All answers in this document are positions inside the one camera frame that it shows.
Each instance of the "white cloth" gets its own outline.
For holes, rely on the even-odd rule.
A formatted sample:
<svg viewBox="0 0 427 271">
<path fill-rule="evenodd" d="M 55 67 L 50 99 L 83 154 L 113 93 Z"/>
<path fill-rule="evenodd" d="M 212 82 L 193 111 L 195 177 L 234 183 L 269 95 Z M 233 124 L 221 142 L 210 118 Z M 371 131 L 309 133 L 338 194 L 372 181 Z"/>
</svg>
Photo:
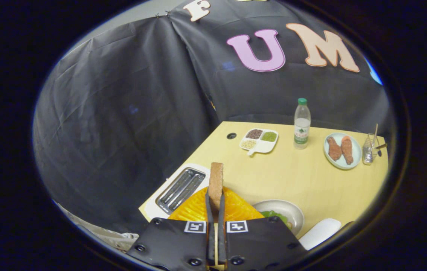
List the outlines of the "white cloth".
<svg viewBox="0 0 427 271">
<path fill-rule="evenodd" d="M 69 211 L 64 209 L 60 204 L 55 202 L 61 211 L 75 224 L 81 225 L 93 233 L 95 236 L 106 242 L 108 245 L 116 248 L 119 251 L 127 252 L 130 250 L 131 246 L 138 239 L 139 235 L 136 233 L 116 233 L 112 230 L 107 230 L 106 228 L 100 228 L 91 223 L 86 222 L 85 220 L 78 218 L 77 216 L 71 214 Z"/>
</svg>

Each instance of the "water bottle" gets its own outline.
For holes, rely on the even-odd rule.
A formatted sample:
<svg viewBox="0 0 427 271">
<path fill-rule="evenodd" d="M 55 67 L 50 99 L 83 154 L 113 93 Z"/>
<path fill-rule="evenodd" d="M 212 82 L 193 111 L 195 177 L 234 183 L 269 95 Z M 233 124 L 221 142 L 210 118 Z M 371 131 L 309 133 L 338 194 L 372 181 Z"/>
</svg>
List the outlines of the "water bottle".
<svg viewBox="0 0 427 271">
<path fill-rule="evenodd" d="M 310 111 L 307 107 L 307 100 L 299 98 L 299 105 L 294 115 L 294 146 L 296 149 L 305 149 L 309 137 Z"/>
</svg>

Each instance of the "green bottle cap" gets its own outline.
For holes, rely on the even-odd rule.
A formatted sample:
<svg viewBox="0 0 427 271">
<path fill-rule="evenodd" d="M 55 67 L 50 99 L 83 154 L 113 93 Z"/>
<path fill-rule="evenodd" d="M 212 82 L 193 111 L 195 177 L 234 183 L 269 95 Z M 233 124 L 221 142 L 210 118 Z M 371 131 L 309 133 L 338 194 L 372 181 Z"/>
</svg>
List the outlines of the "green bottle cap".
<svg viewBox="0 0 427 271">
<path fill-rule="evenodd" d="M 299 103 L 299 105 L 304 106 L 307 104 L 307 100 L 305 98 L 299 98 L 297 100 L 297 102 Z"/>
</svg>

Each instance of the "green vegetable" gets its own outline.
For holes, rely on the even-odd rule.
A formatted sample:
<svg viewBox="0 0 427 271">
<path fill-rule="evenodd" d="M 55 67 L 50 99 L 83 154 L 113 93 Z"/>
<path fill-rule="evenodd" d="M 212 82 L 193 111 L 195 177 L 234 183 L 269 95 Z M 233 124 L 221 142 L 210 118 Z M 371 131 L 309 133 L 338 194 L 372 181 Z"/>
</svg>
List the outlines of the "green vegetable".
<svg viewBox="0 0 427 271">
<path fill-rule="evenodd" d="M 274 142 L 275 139 L 277 138 L 277 135 L 275 132 L 266 132 L 263 136 L 262 136 L 262 140 L 263 141 L 270 141 L 270 142 Z"/>
<path fill-rule="evenodd" d="M 286 226 L 288 228 L 292 228 L 292 223 L 287 222 L 287 218 L 285 216 L 283 216 L 282 214 L 274 212 L 274 210 L 264 211 L 264 212 L 260 212 L 260 213 L 267 218 L 270 216 L 278 216 L 282 220 L 282 222 L 284 222 L 286 224 Z"/>
</svg>

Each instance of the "letter m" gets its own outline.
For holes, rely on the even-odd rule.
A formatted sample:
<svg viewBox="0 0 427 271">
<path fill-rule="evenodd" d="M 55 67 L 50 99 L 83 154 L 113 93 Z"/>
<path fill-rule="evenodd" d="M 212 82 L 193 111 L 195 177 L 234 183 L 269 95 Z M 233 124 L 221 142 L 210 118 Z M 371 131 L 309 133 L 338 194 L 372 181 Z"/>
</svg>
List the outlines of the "letter m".
<svg viewBox="0 0 427 271">
<path fill-rule="evenodd" d="M 346 45 L 336 34 L 325 30 L 326 39 L 324 40 L 303 24 L 286 24 L 286 27 L 297 33 L 301 38 L 308 53 L 308 58 L 305 59 L 307 64 L 317 67 L 326 66 L 327 61 L 320 56 L 319 51 L 321 51 L 334 67 L 337 66 L 337 55 L 339 55 L 341 67 L 351 72 L 359 72 L 359 67 L 354 63 Z"/>
</svg>

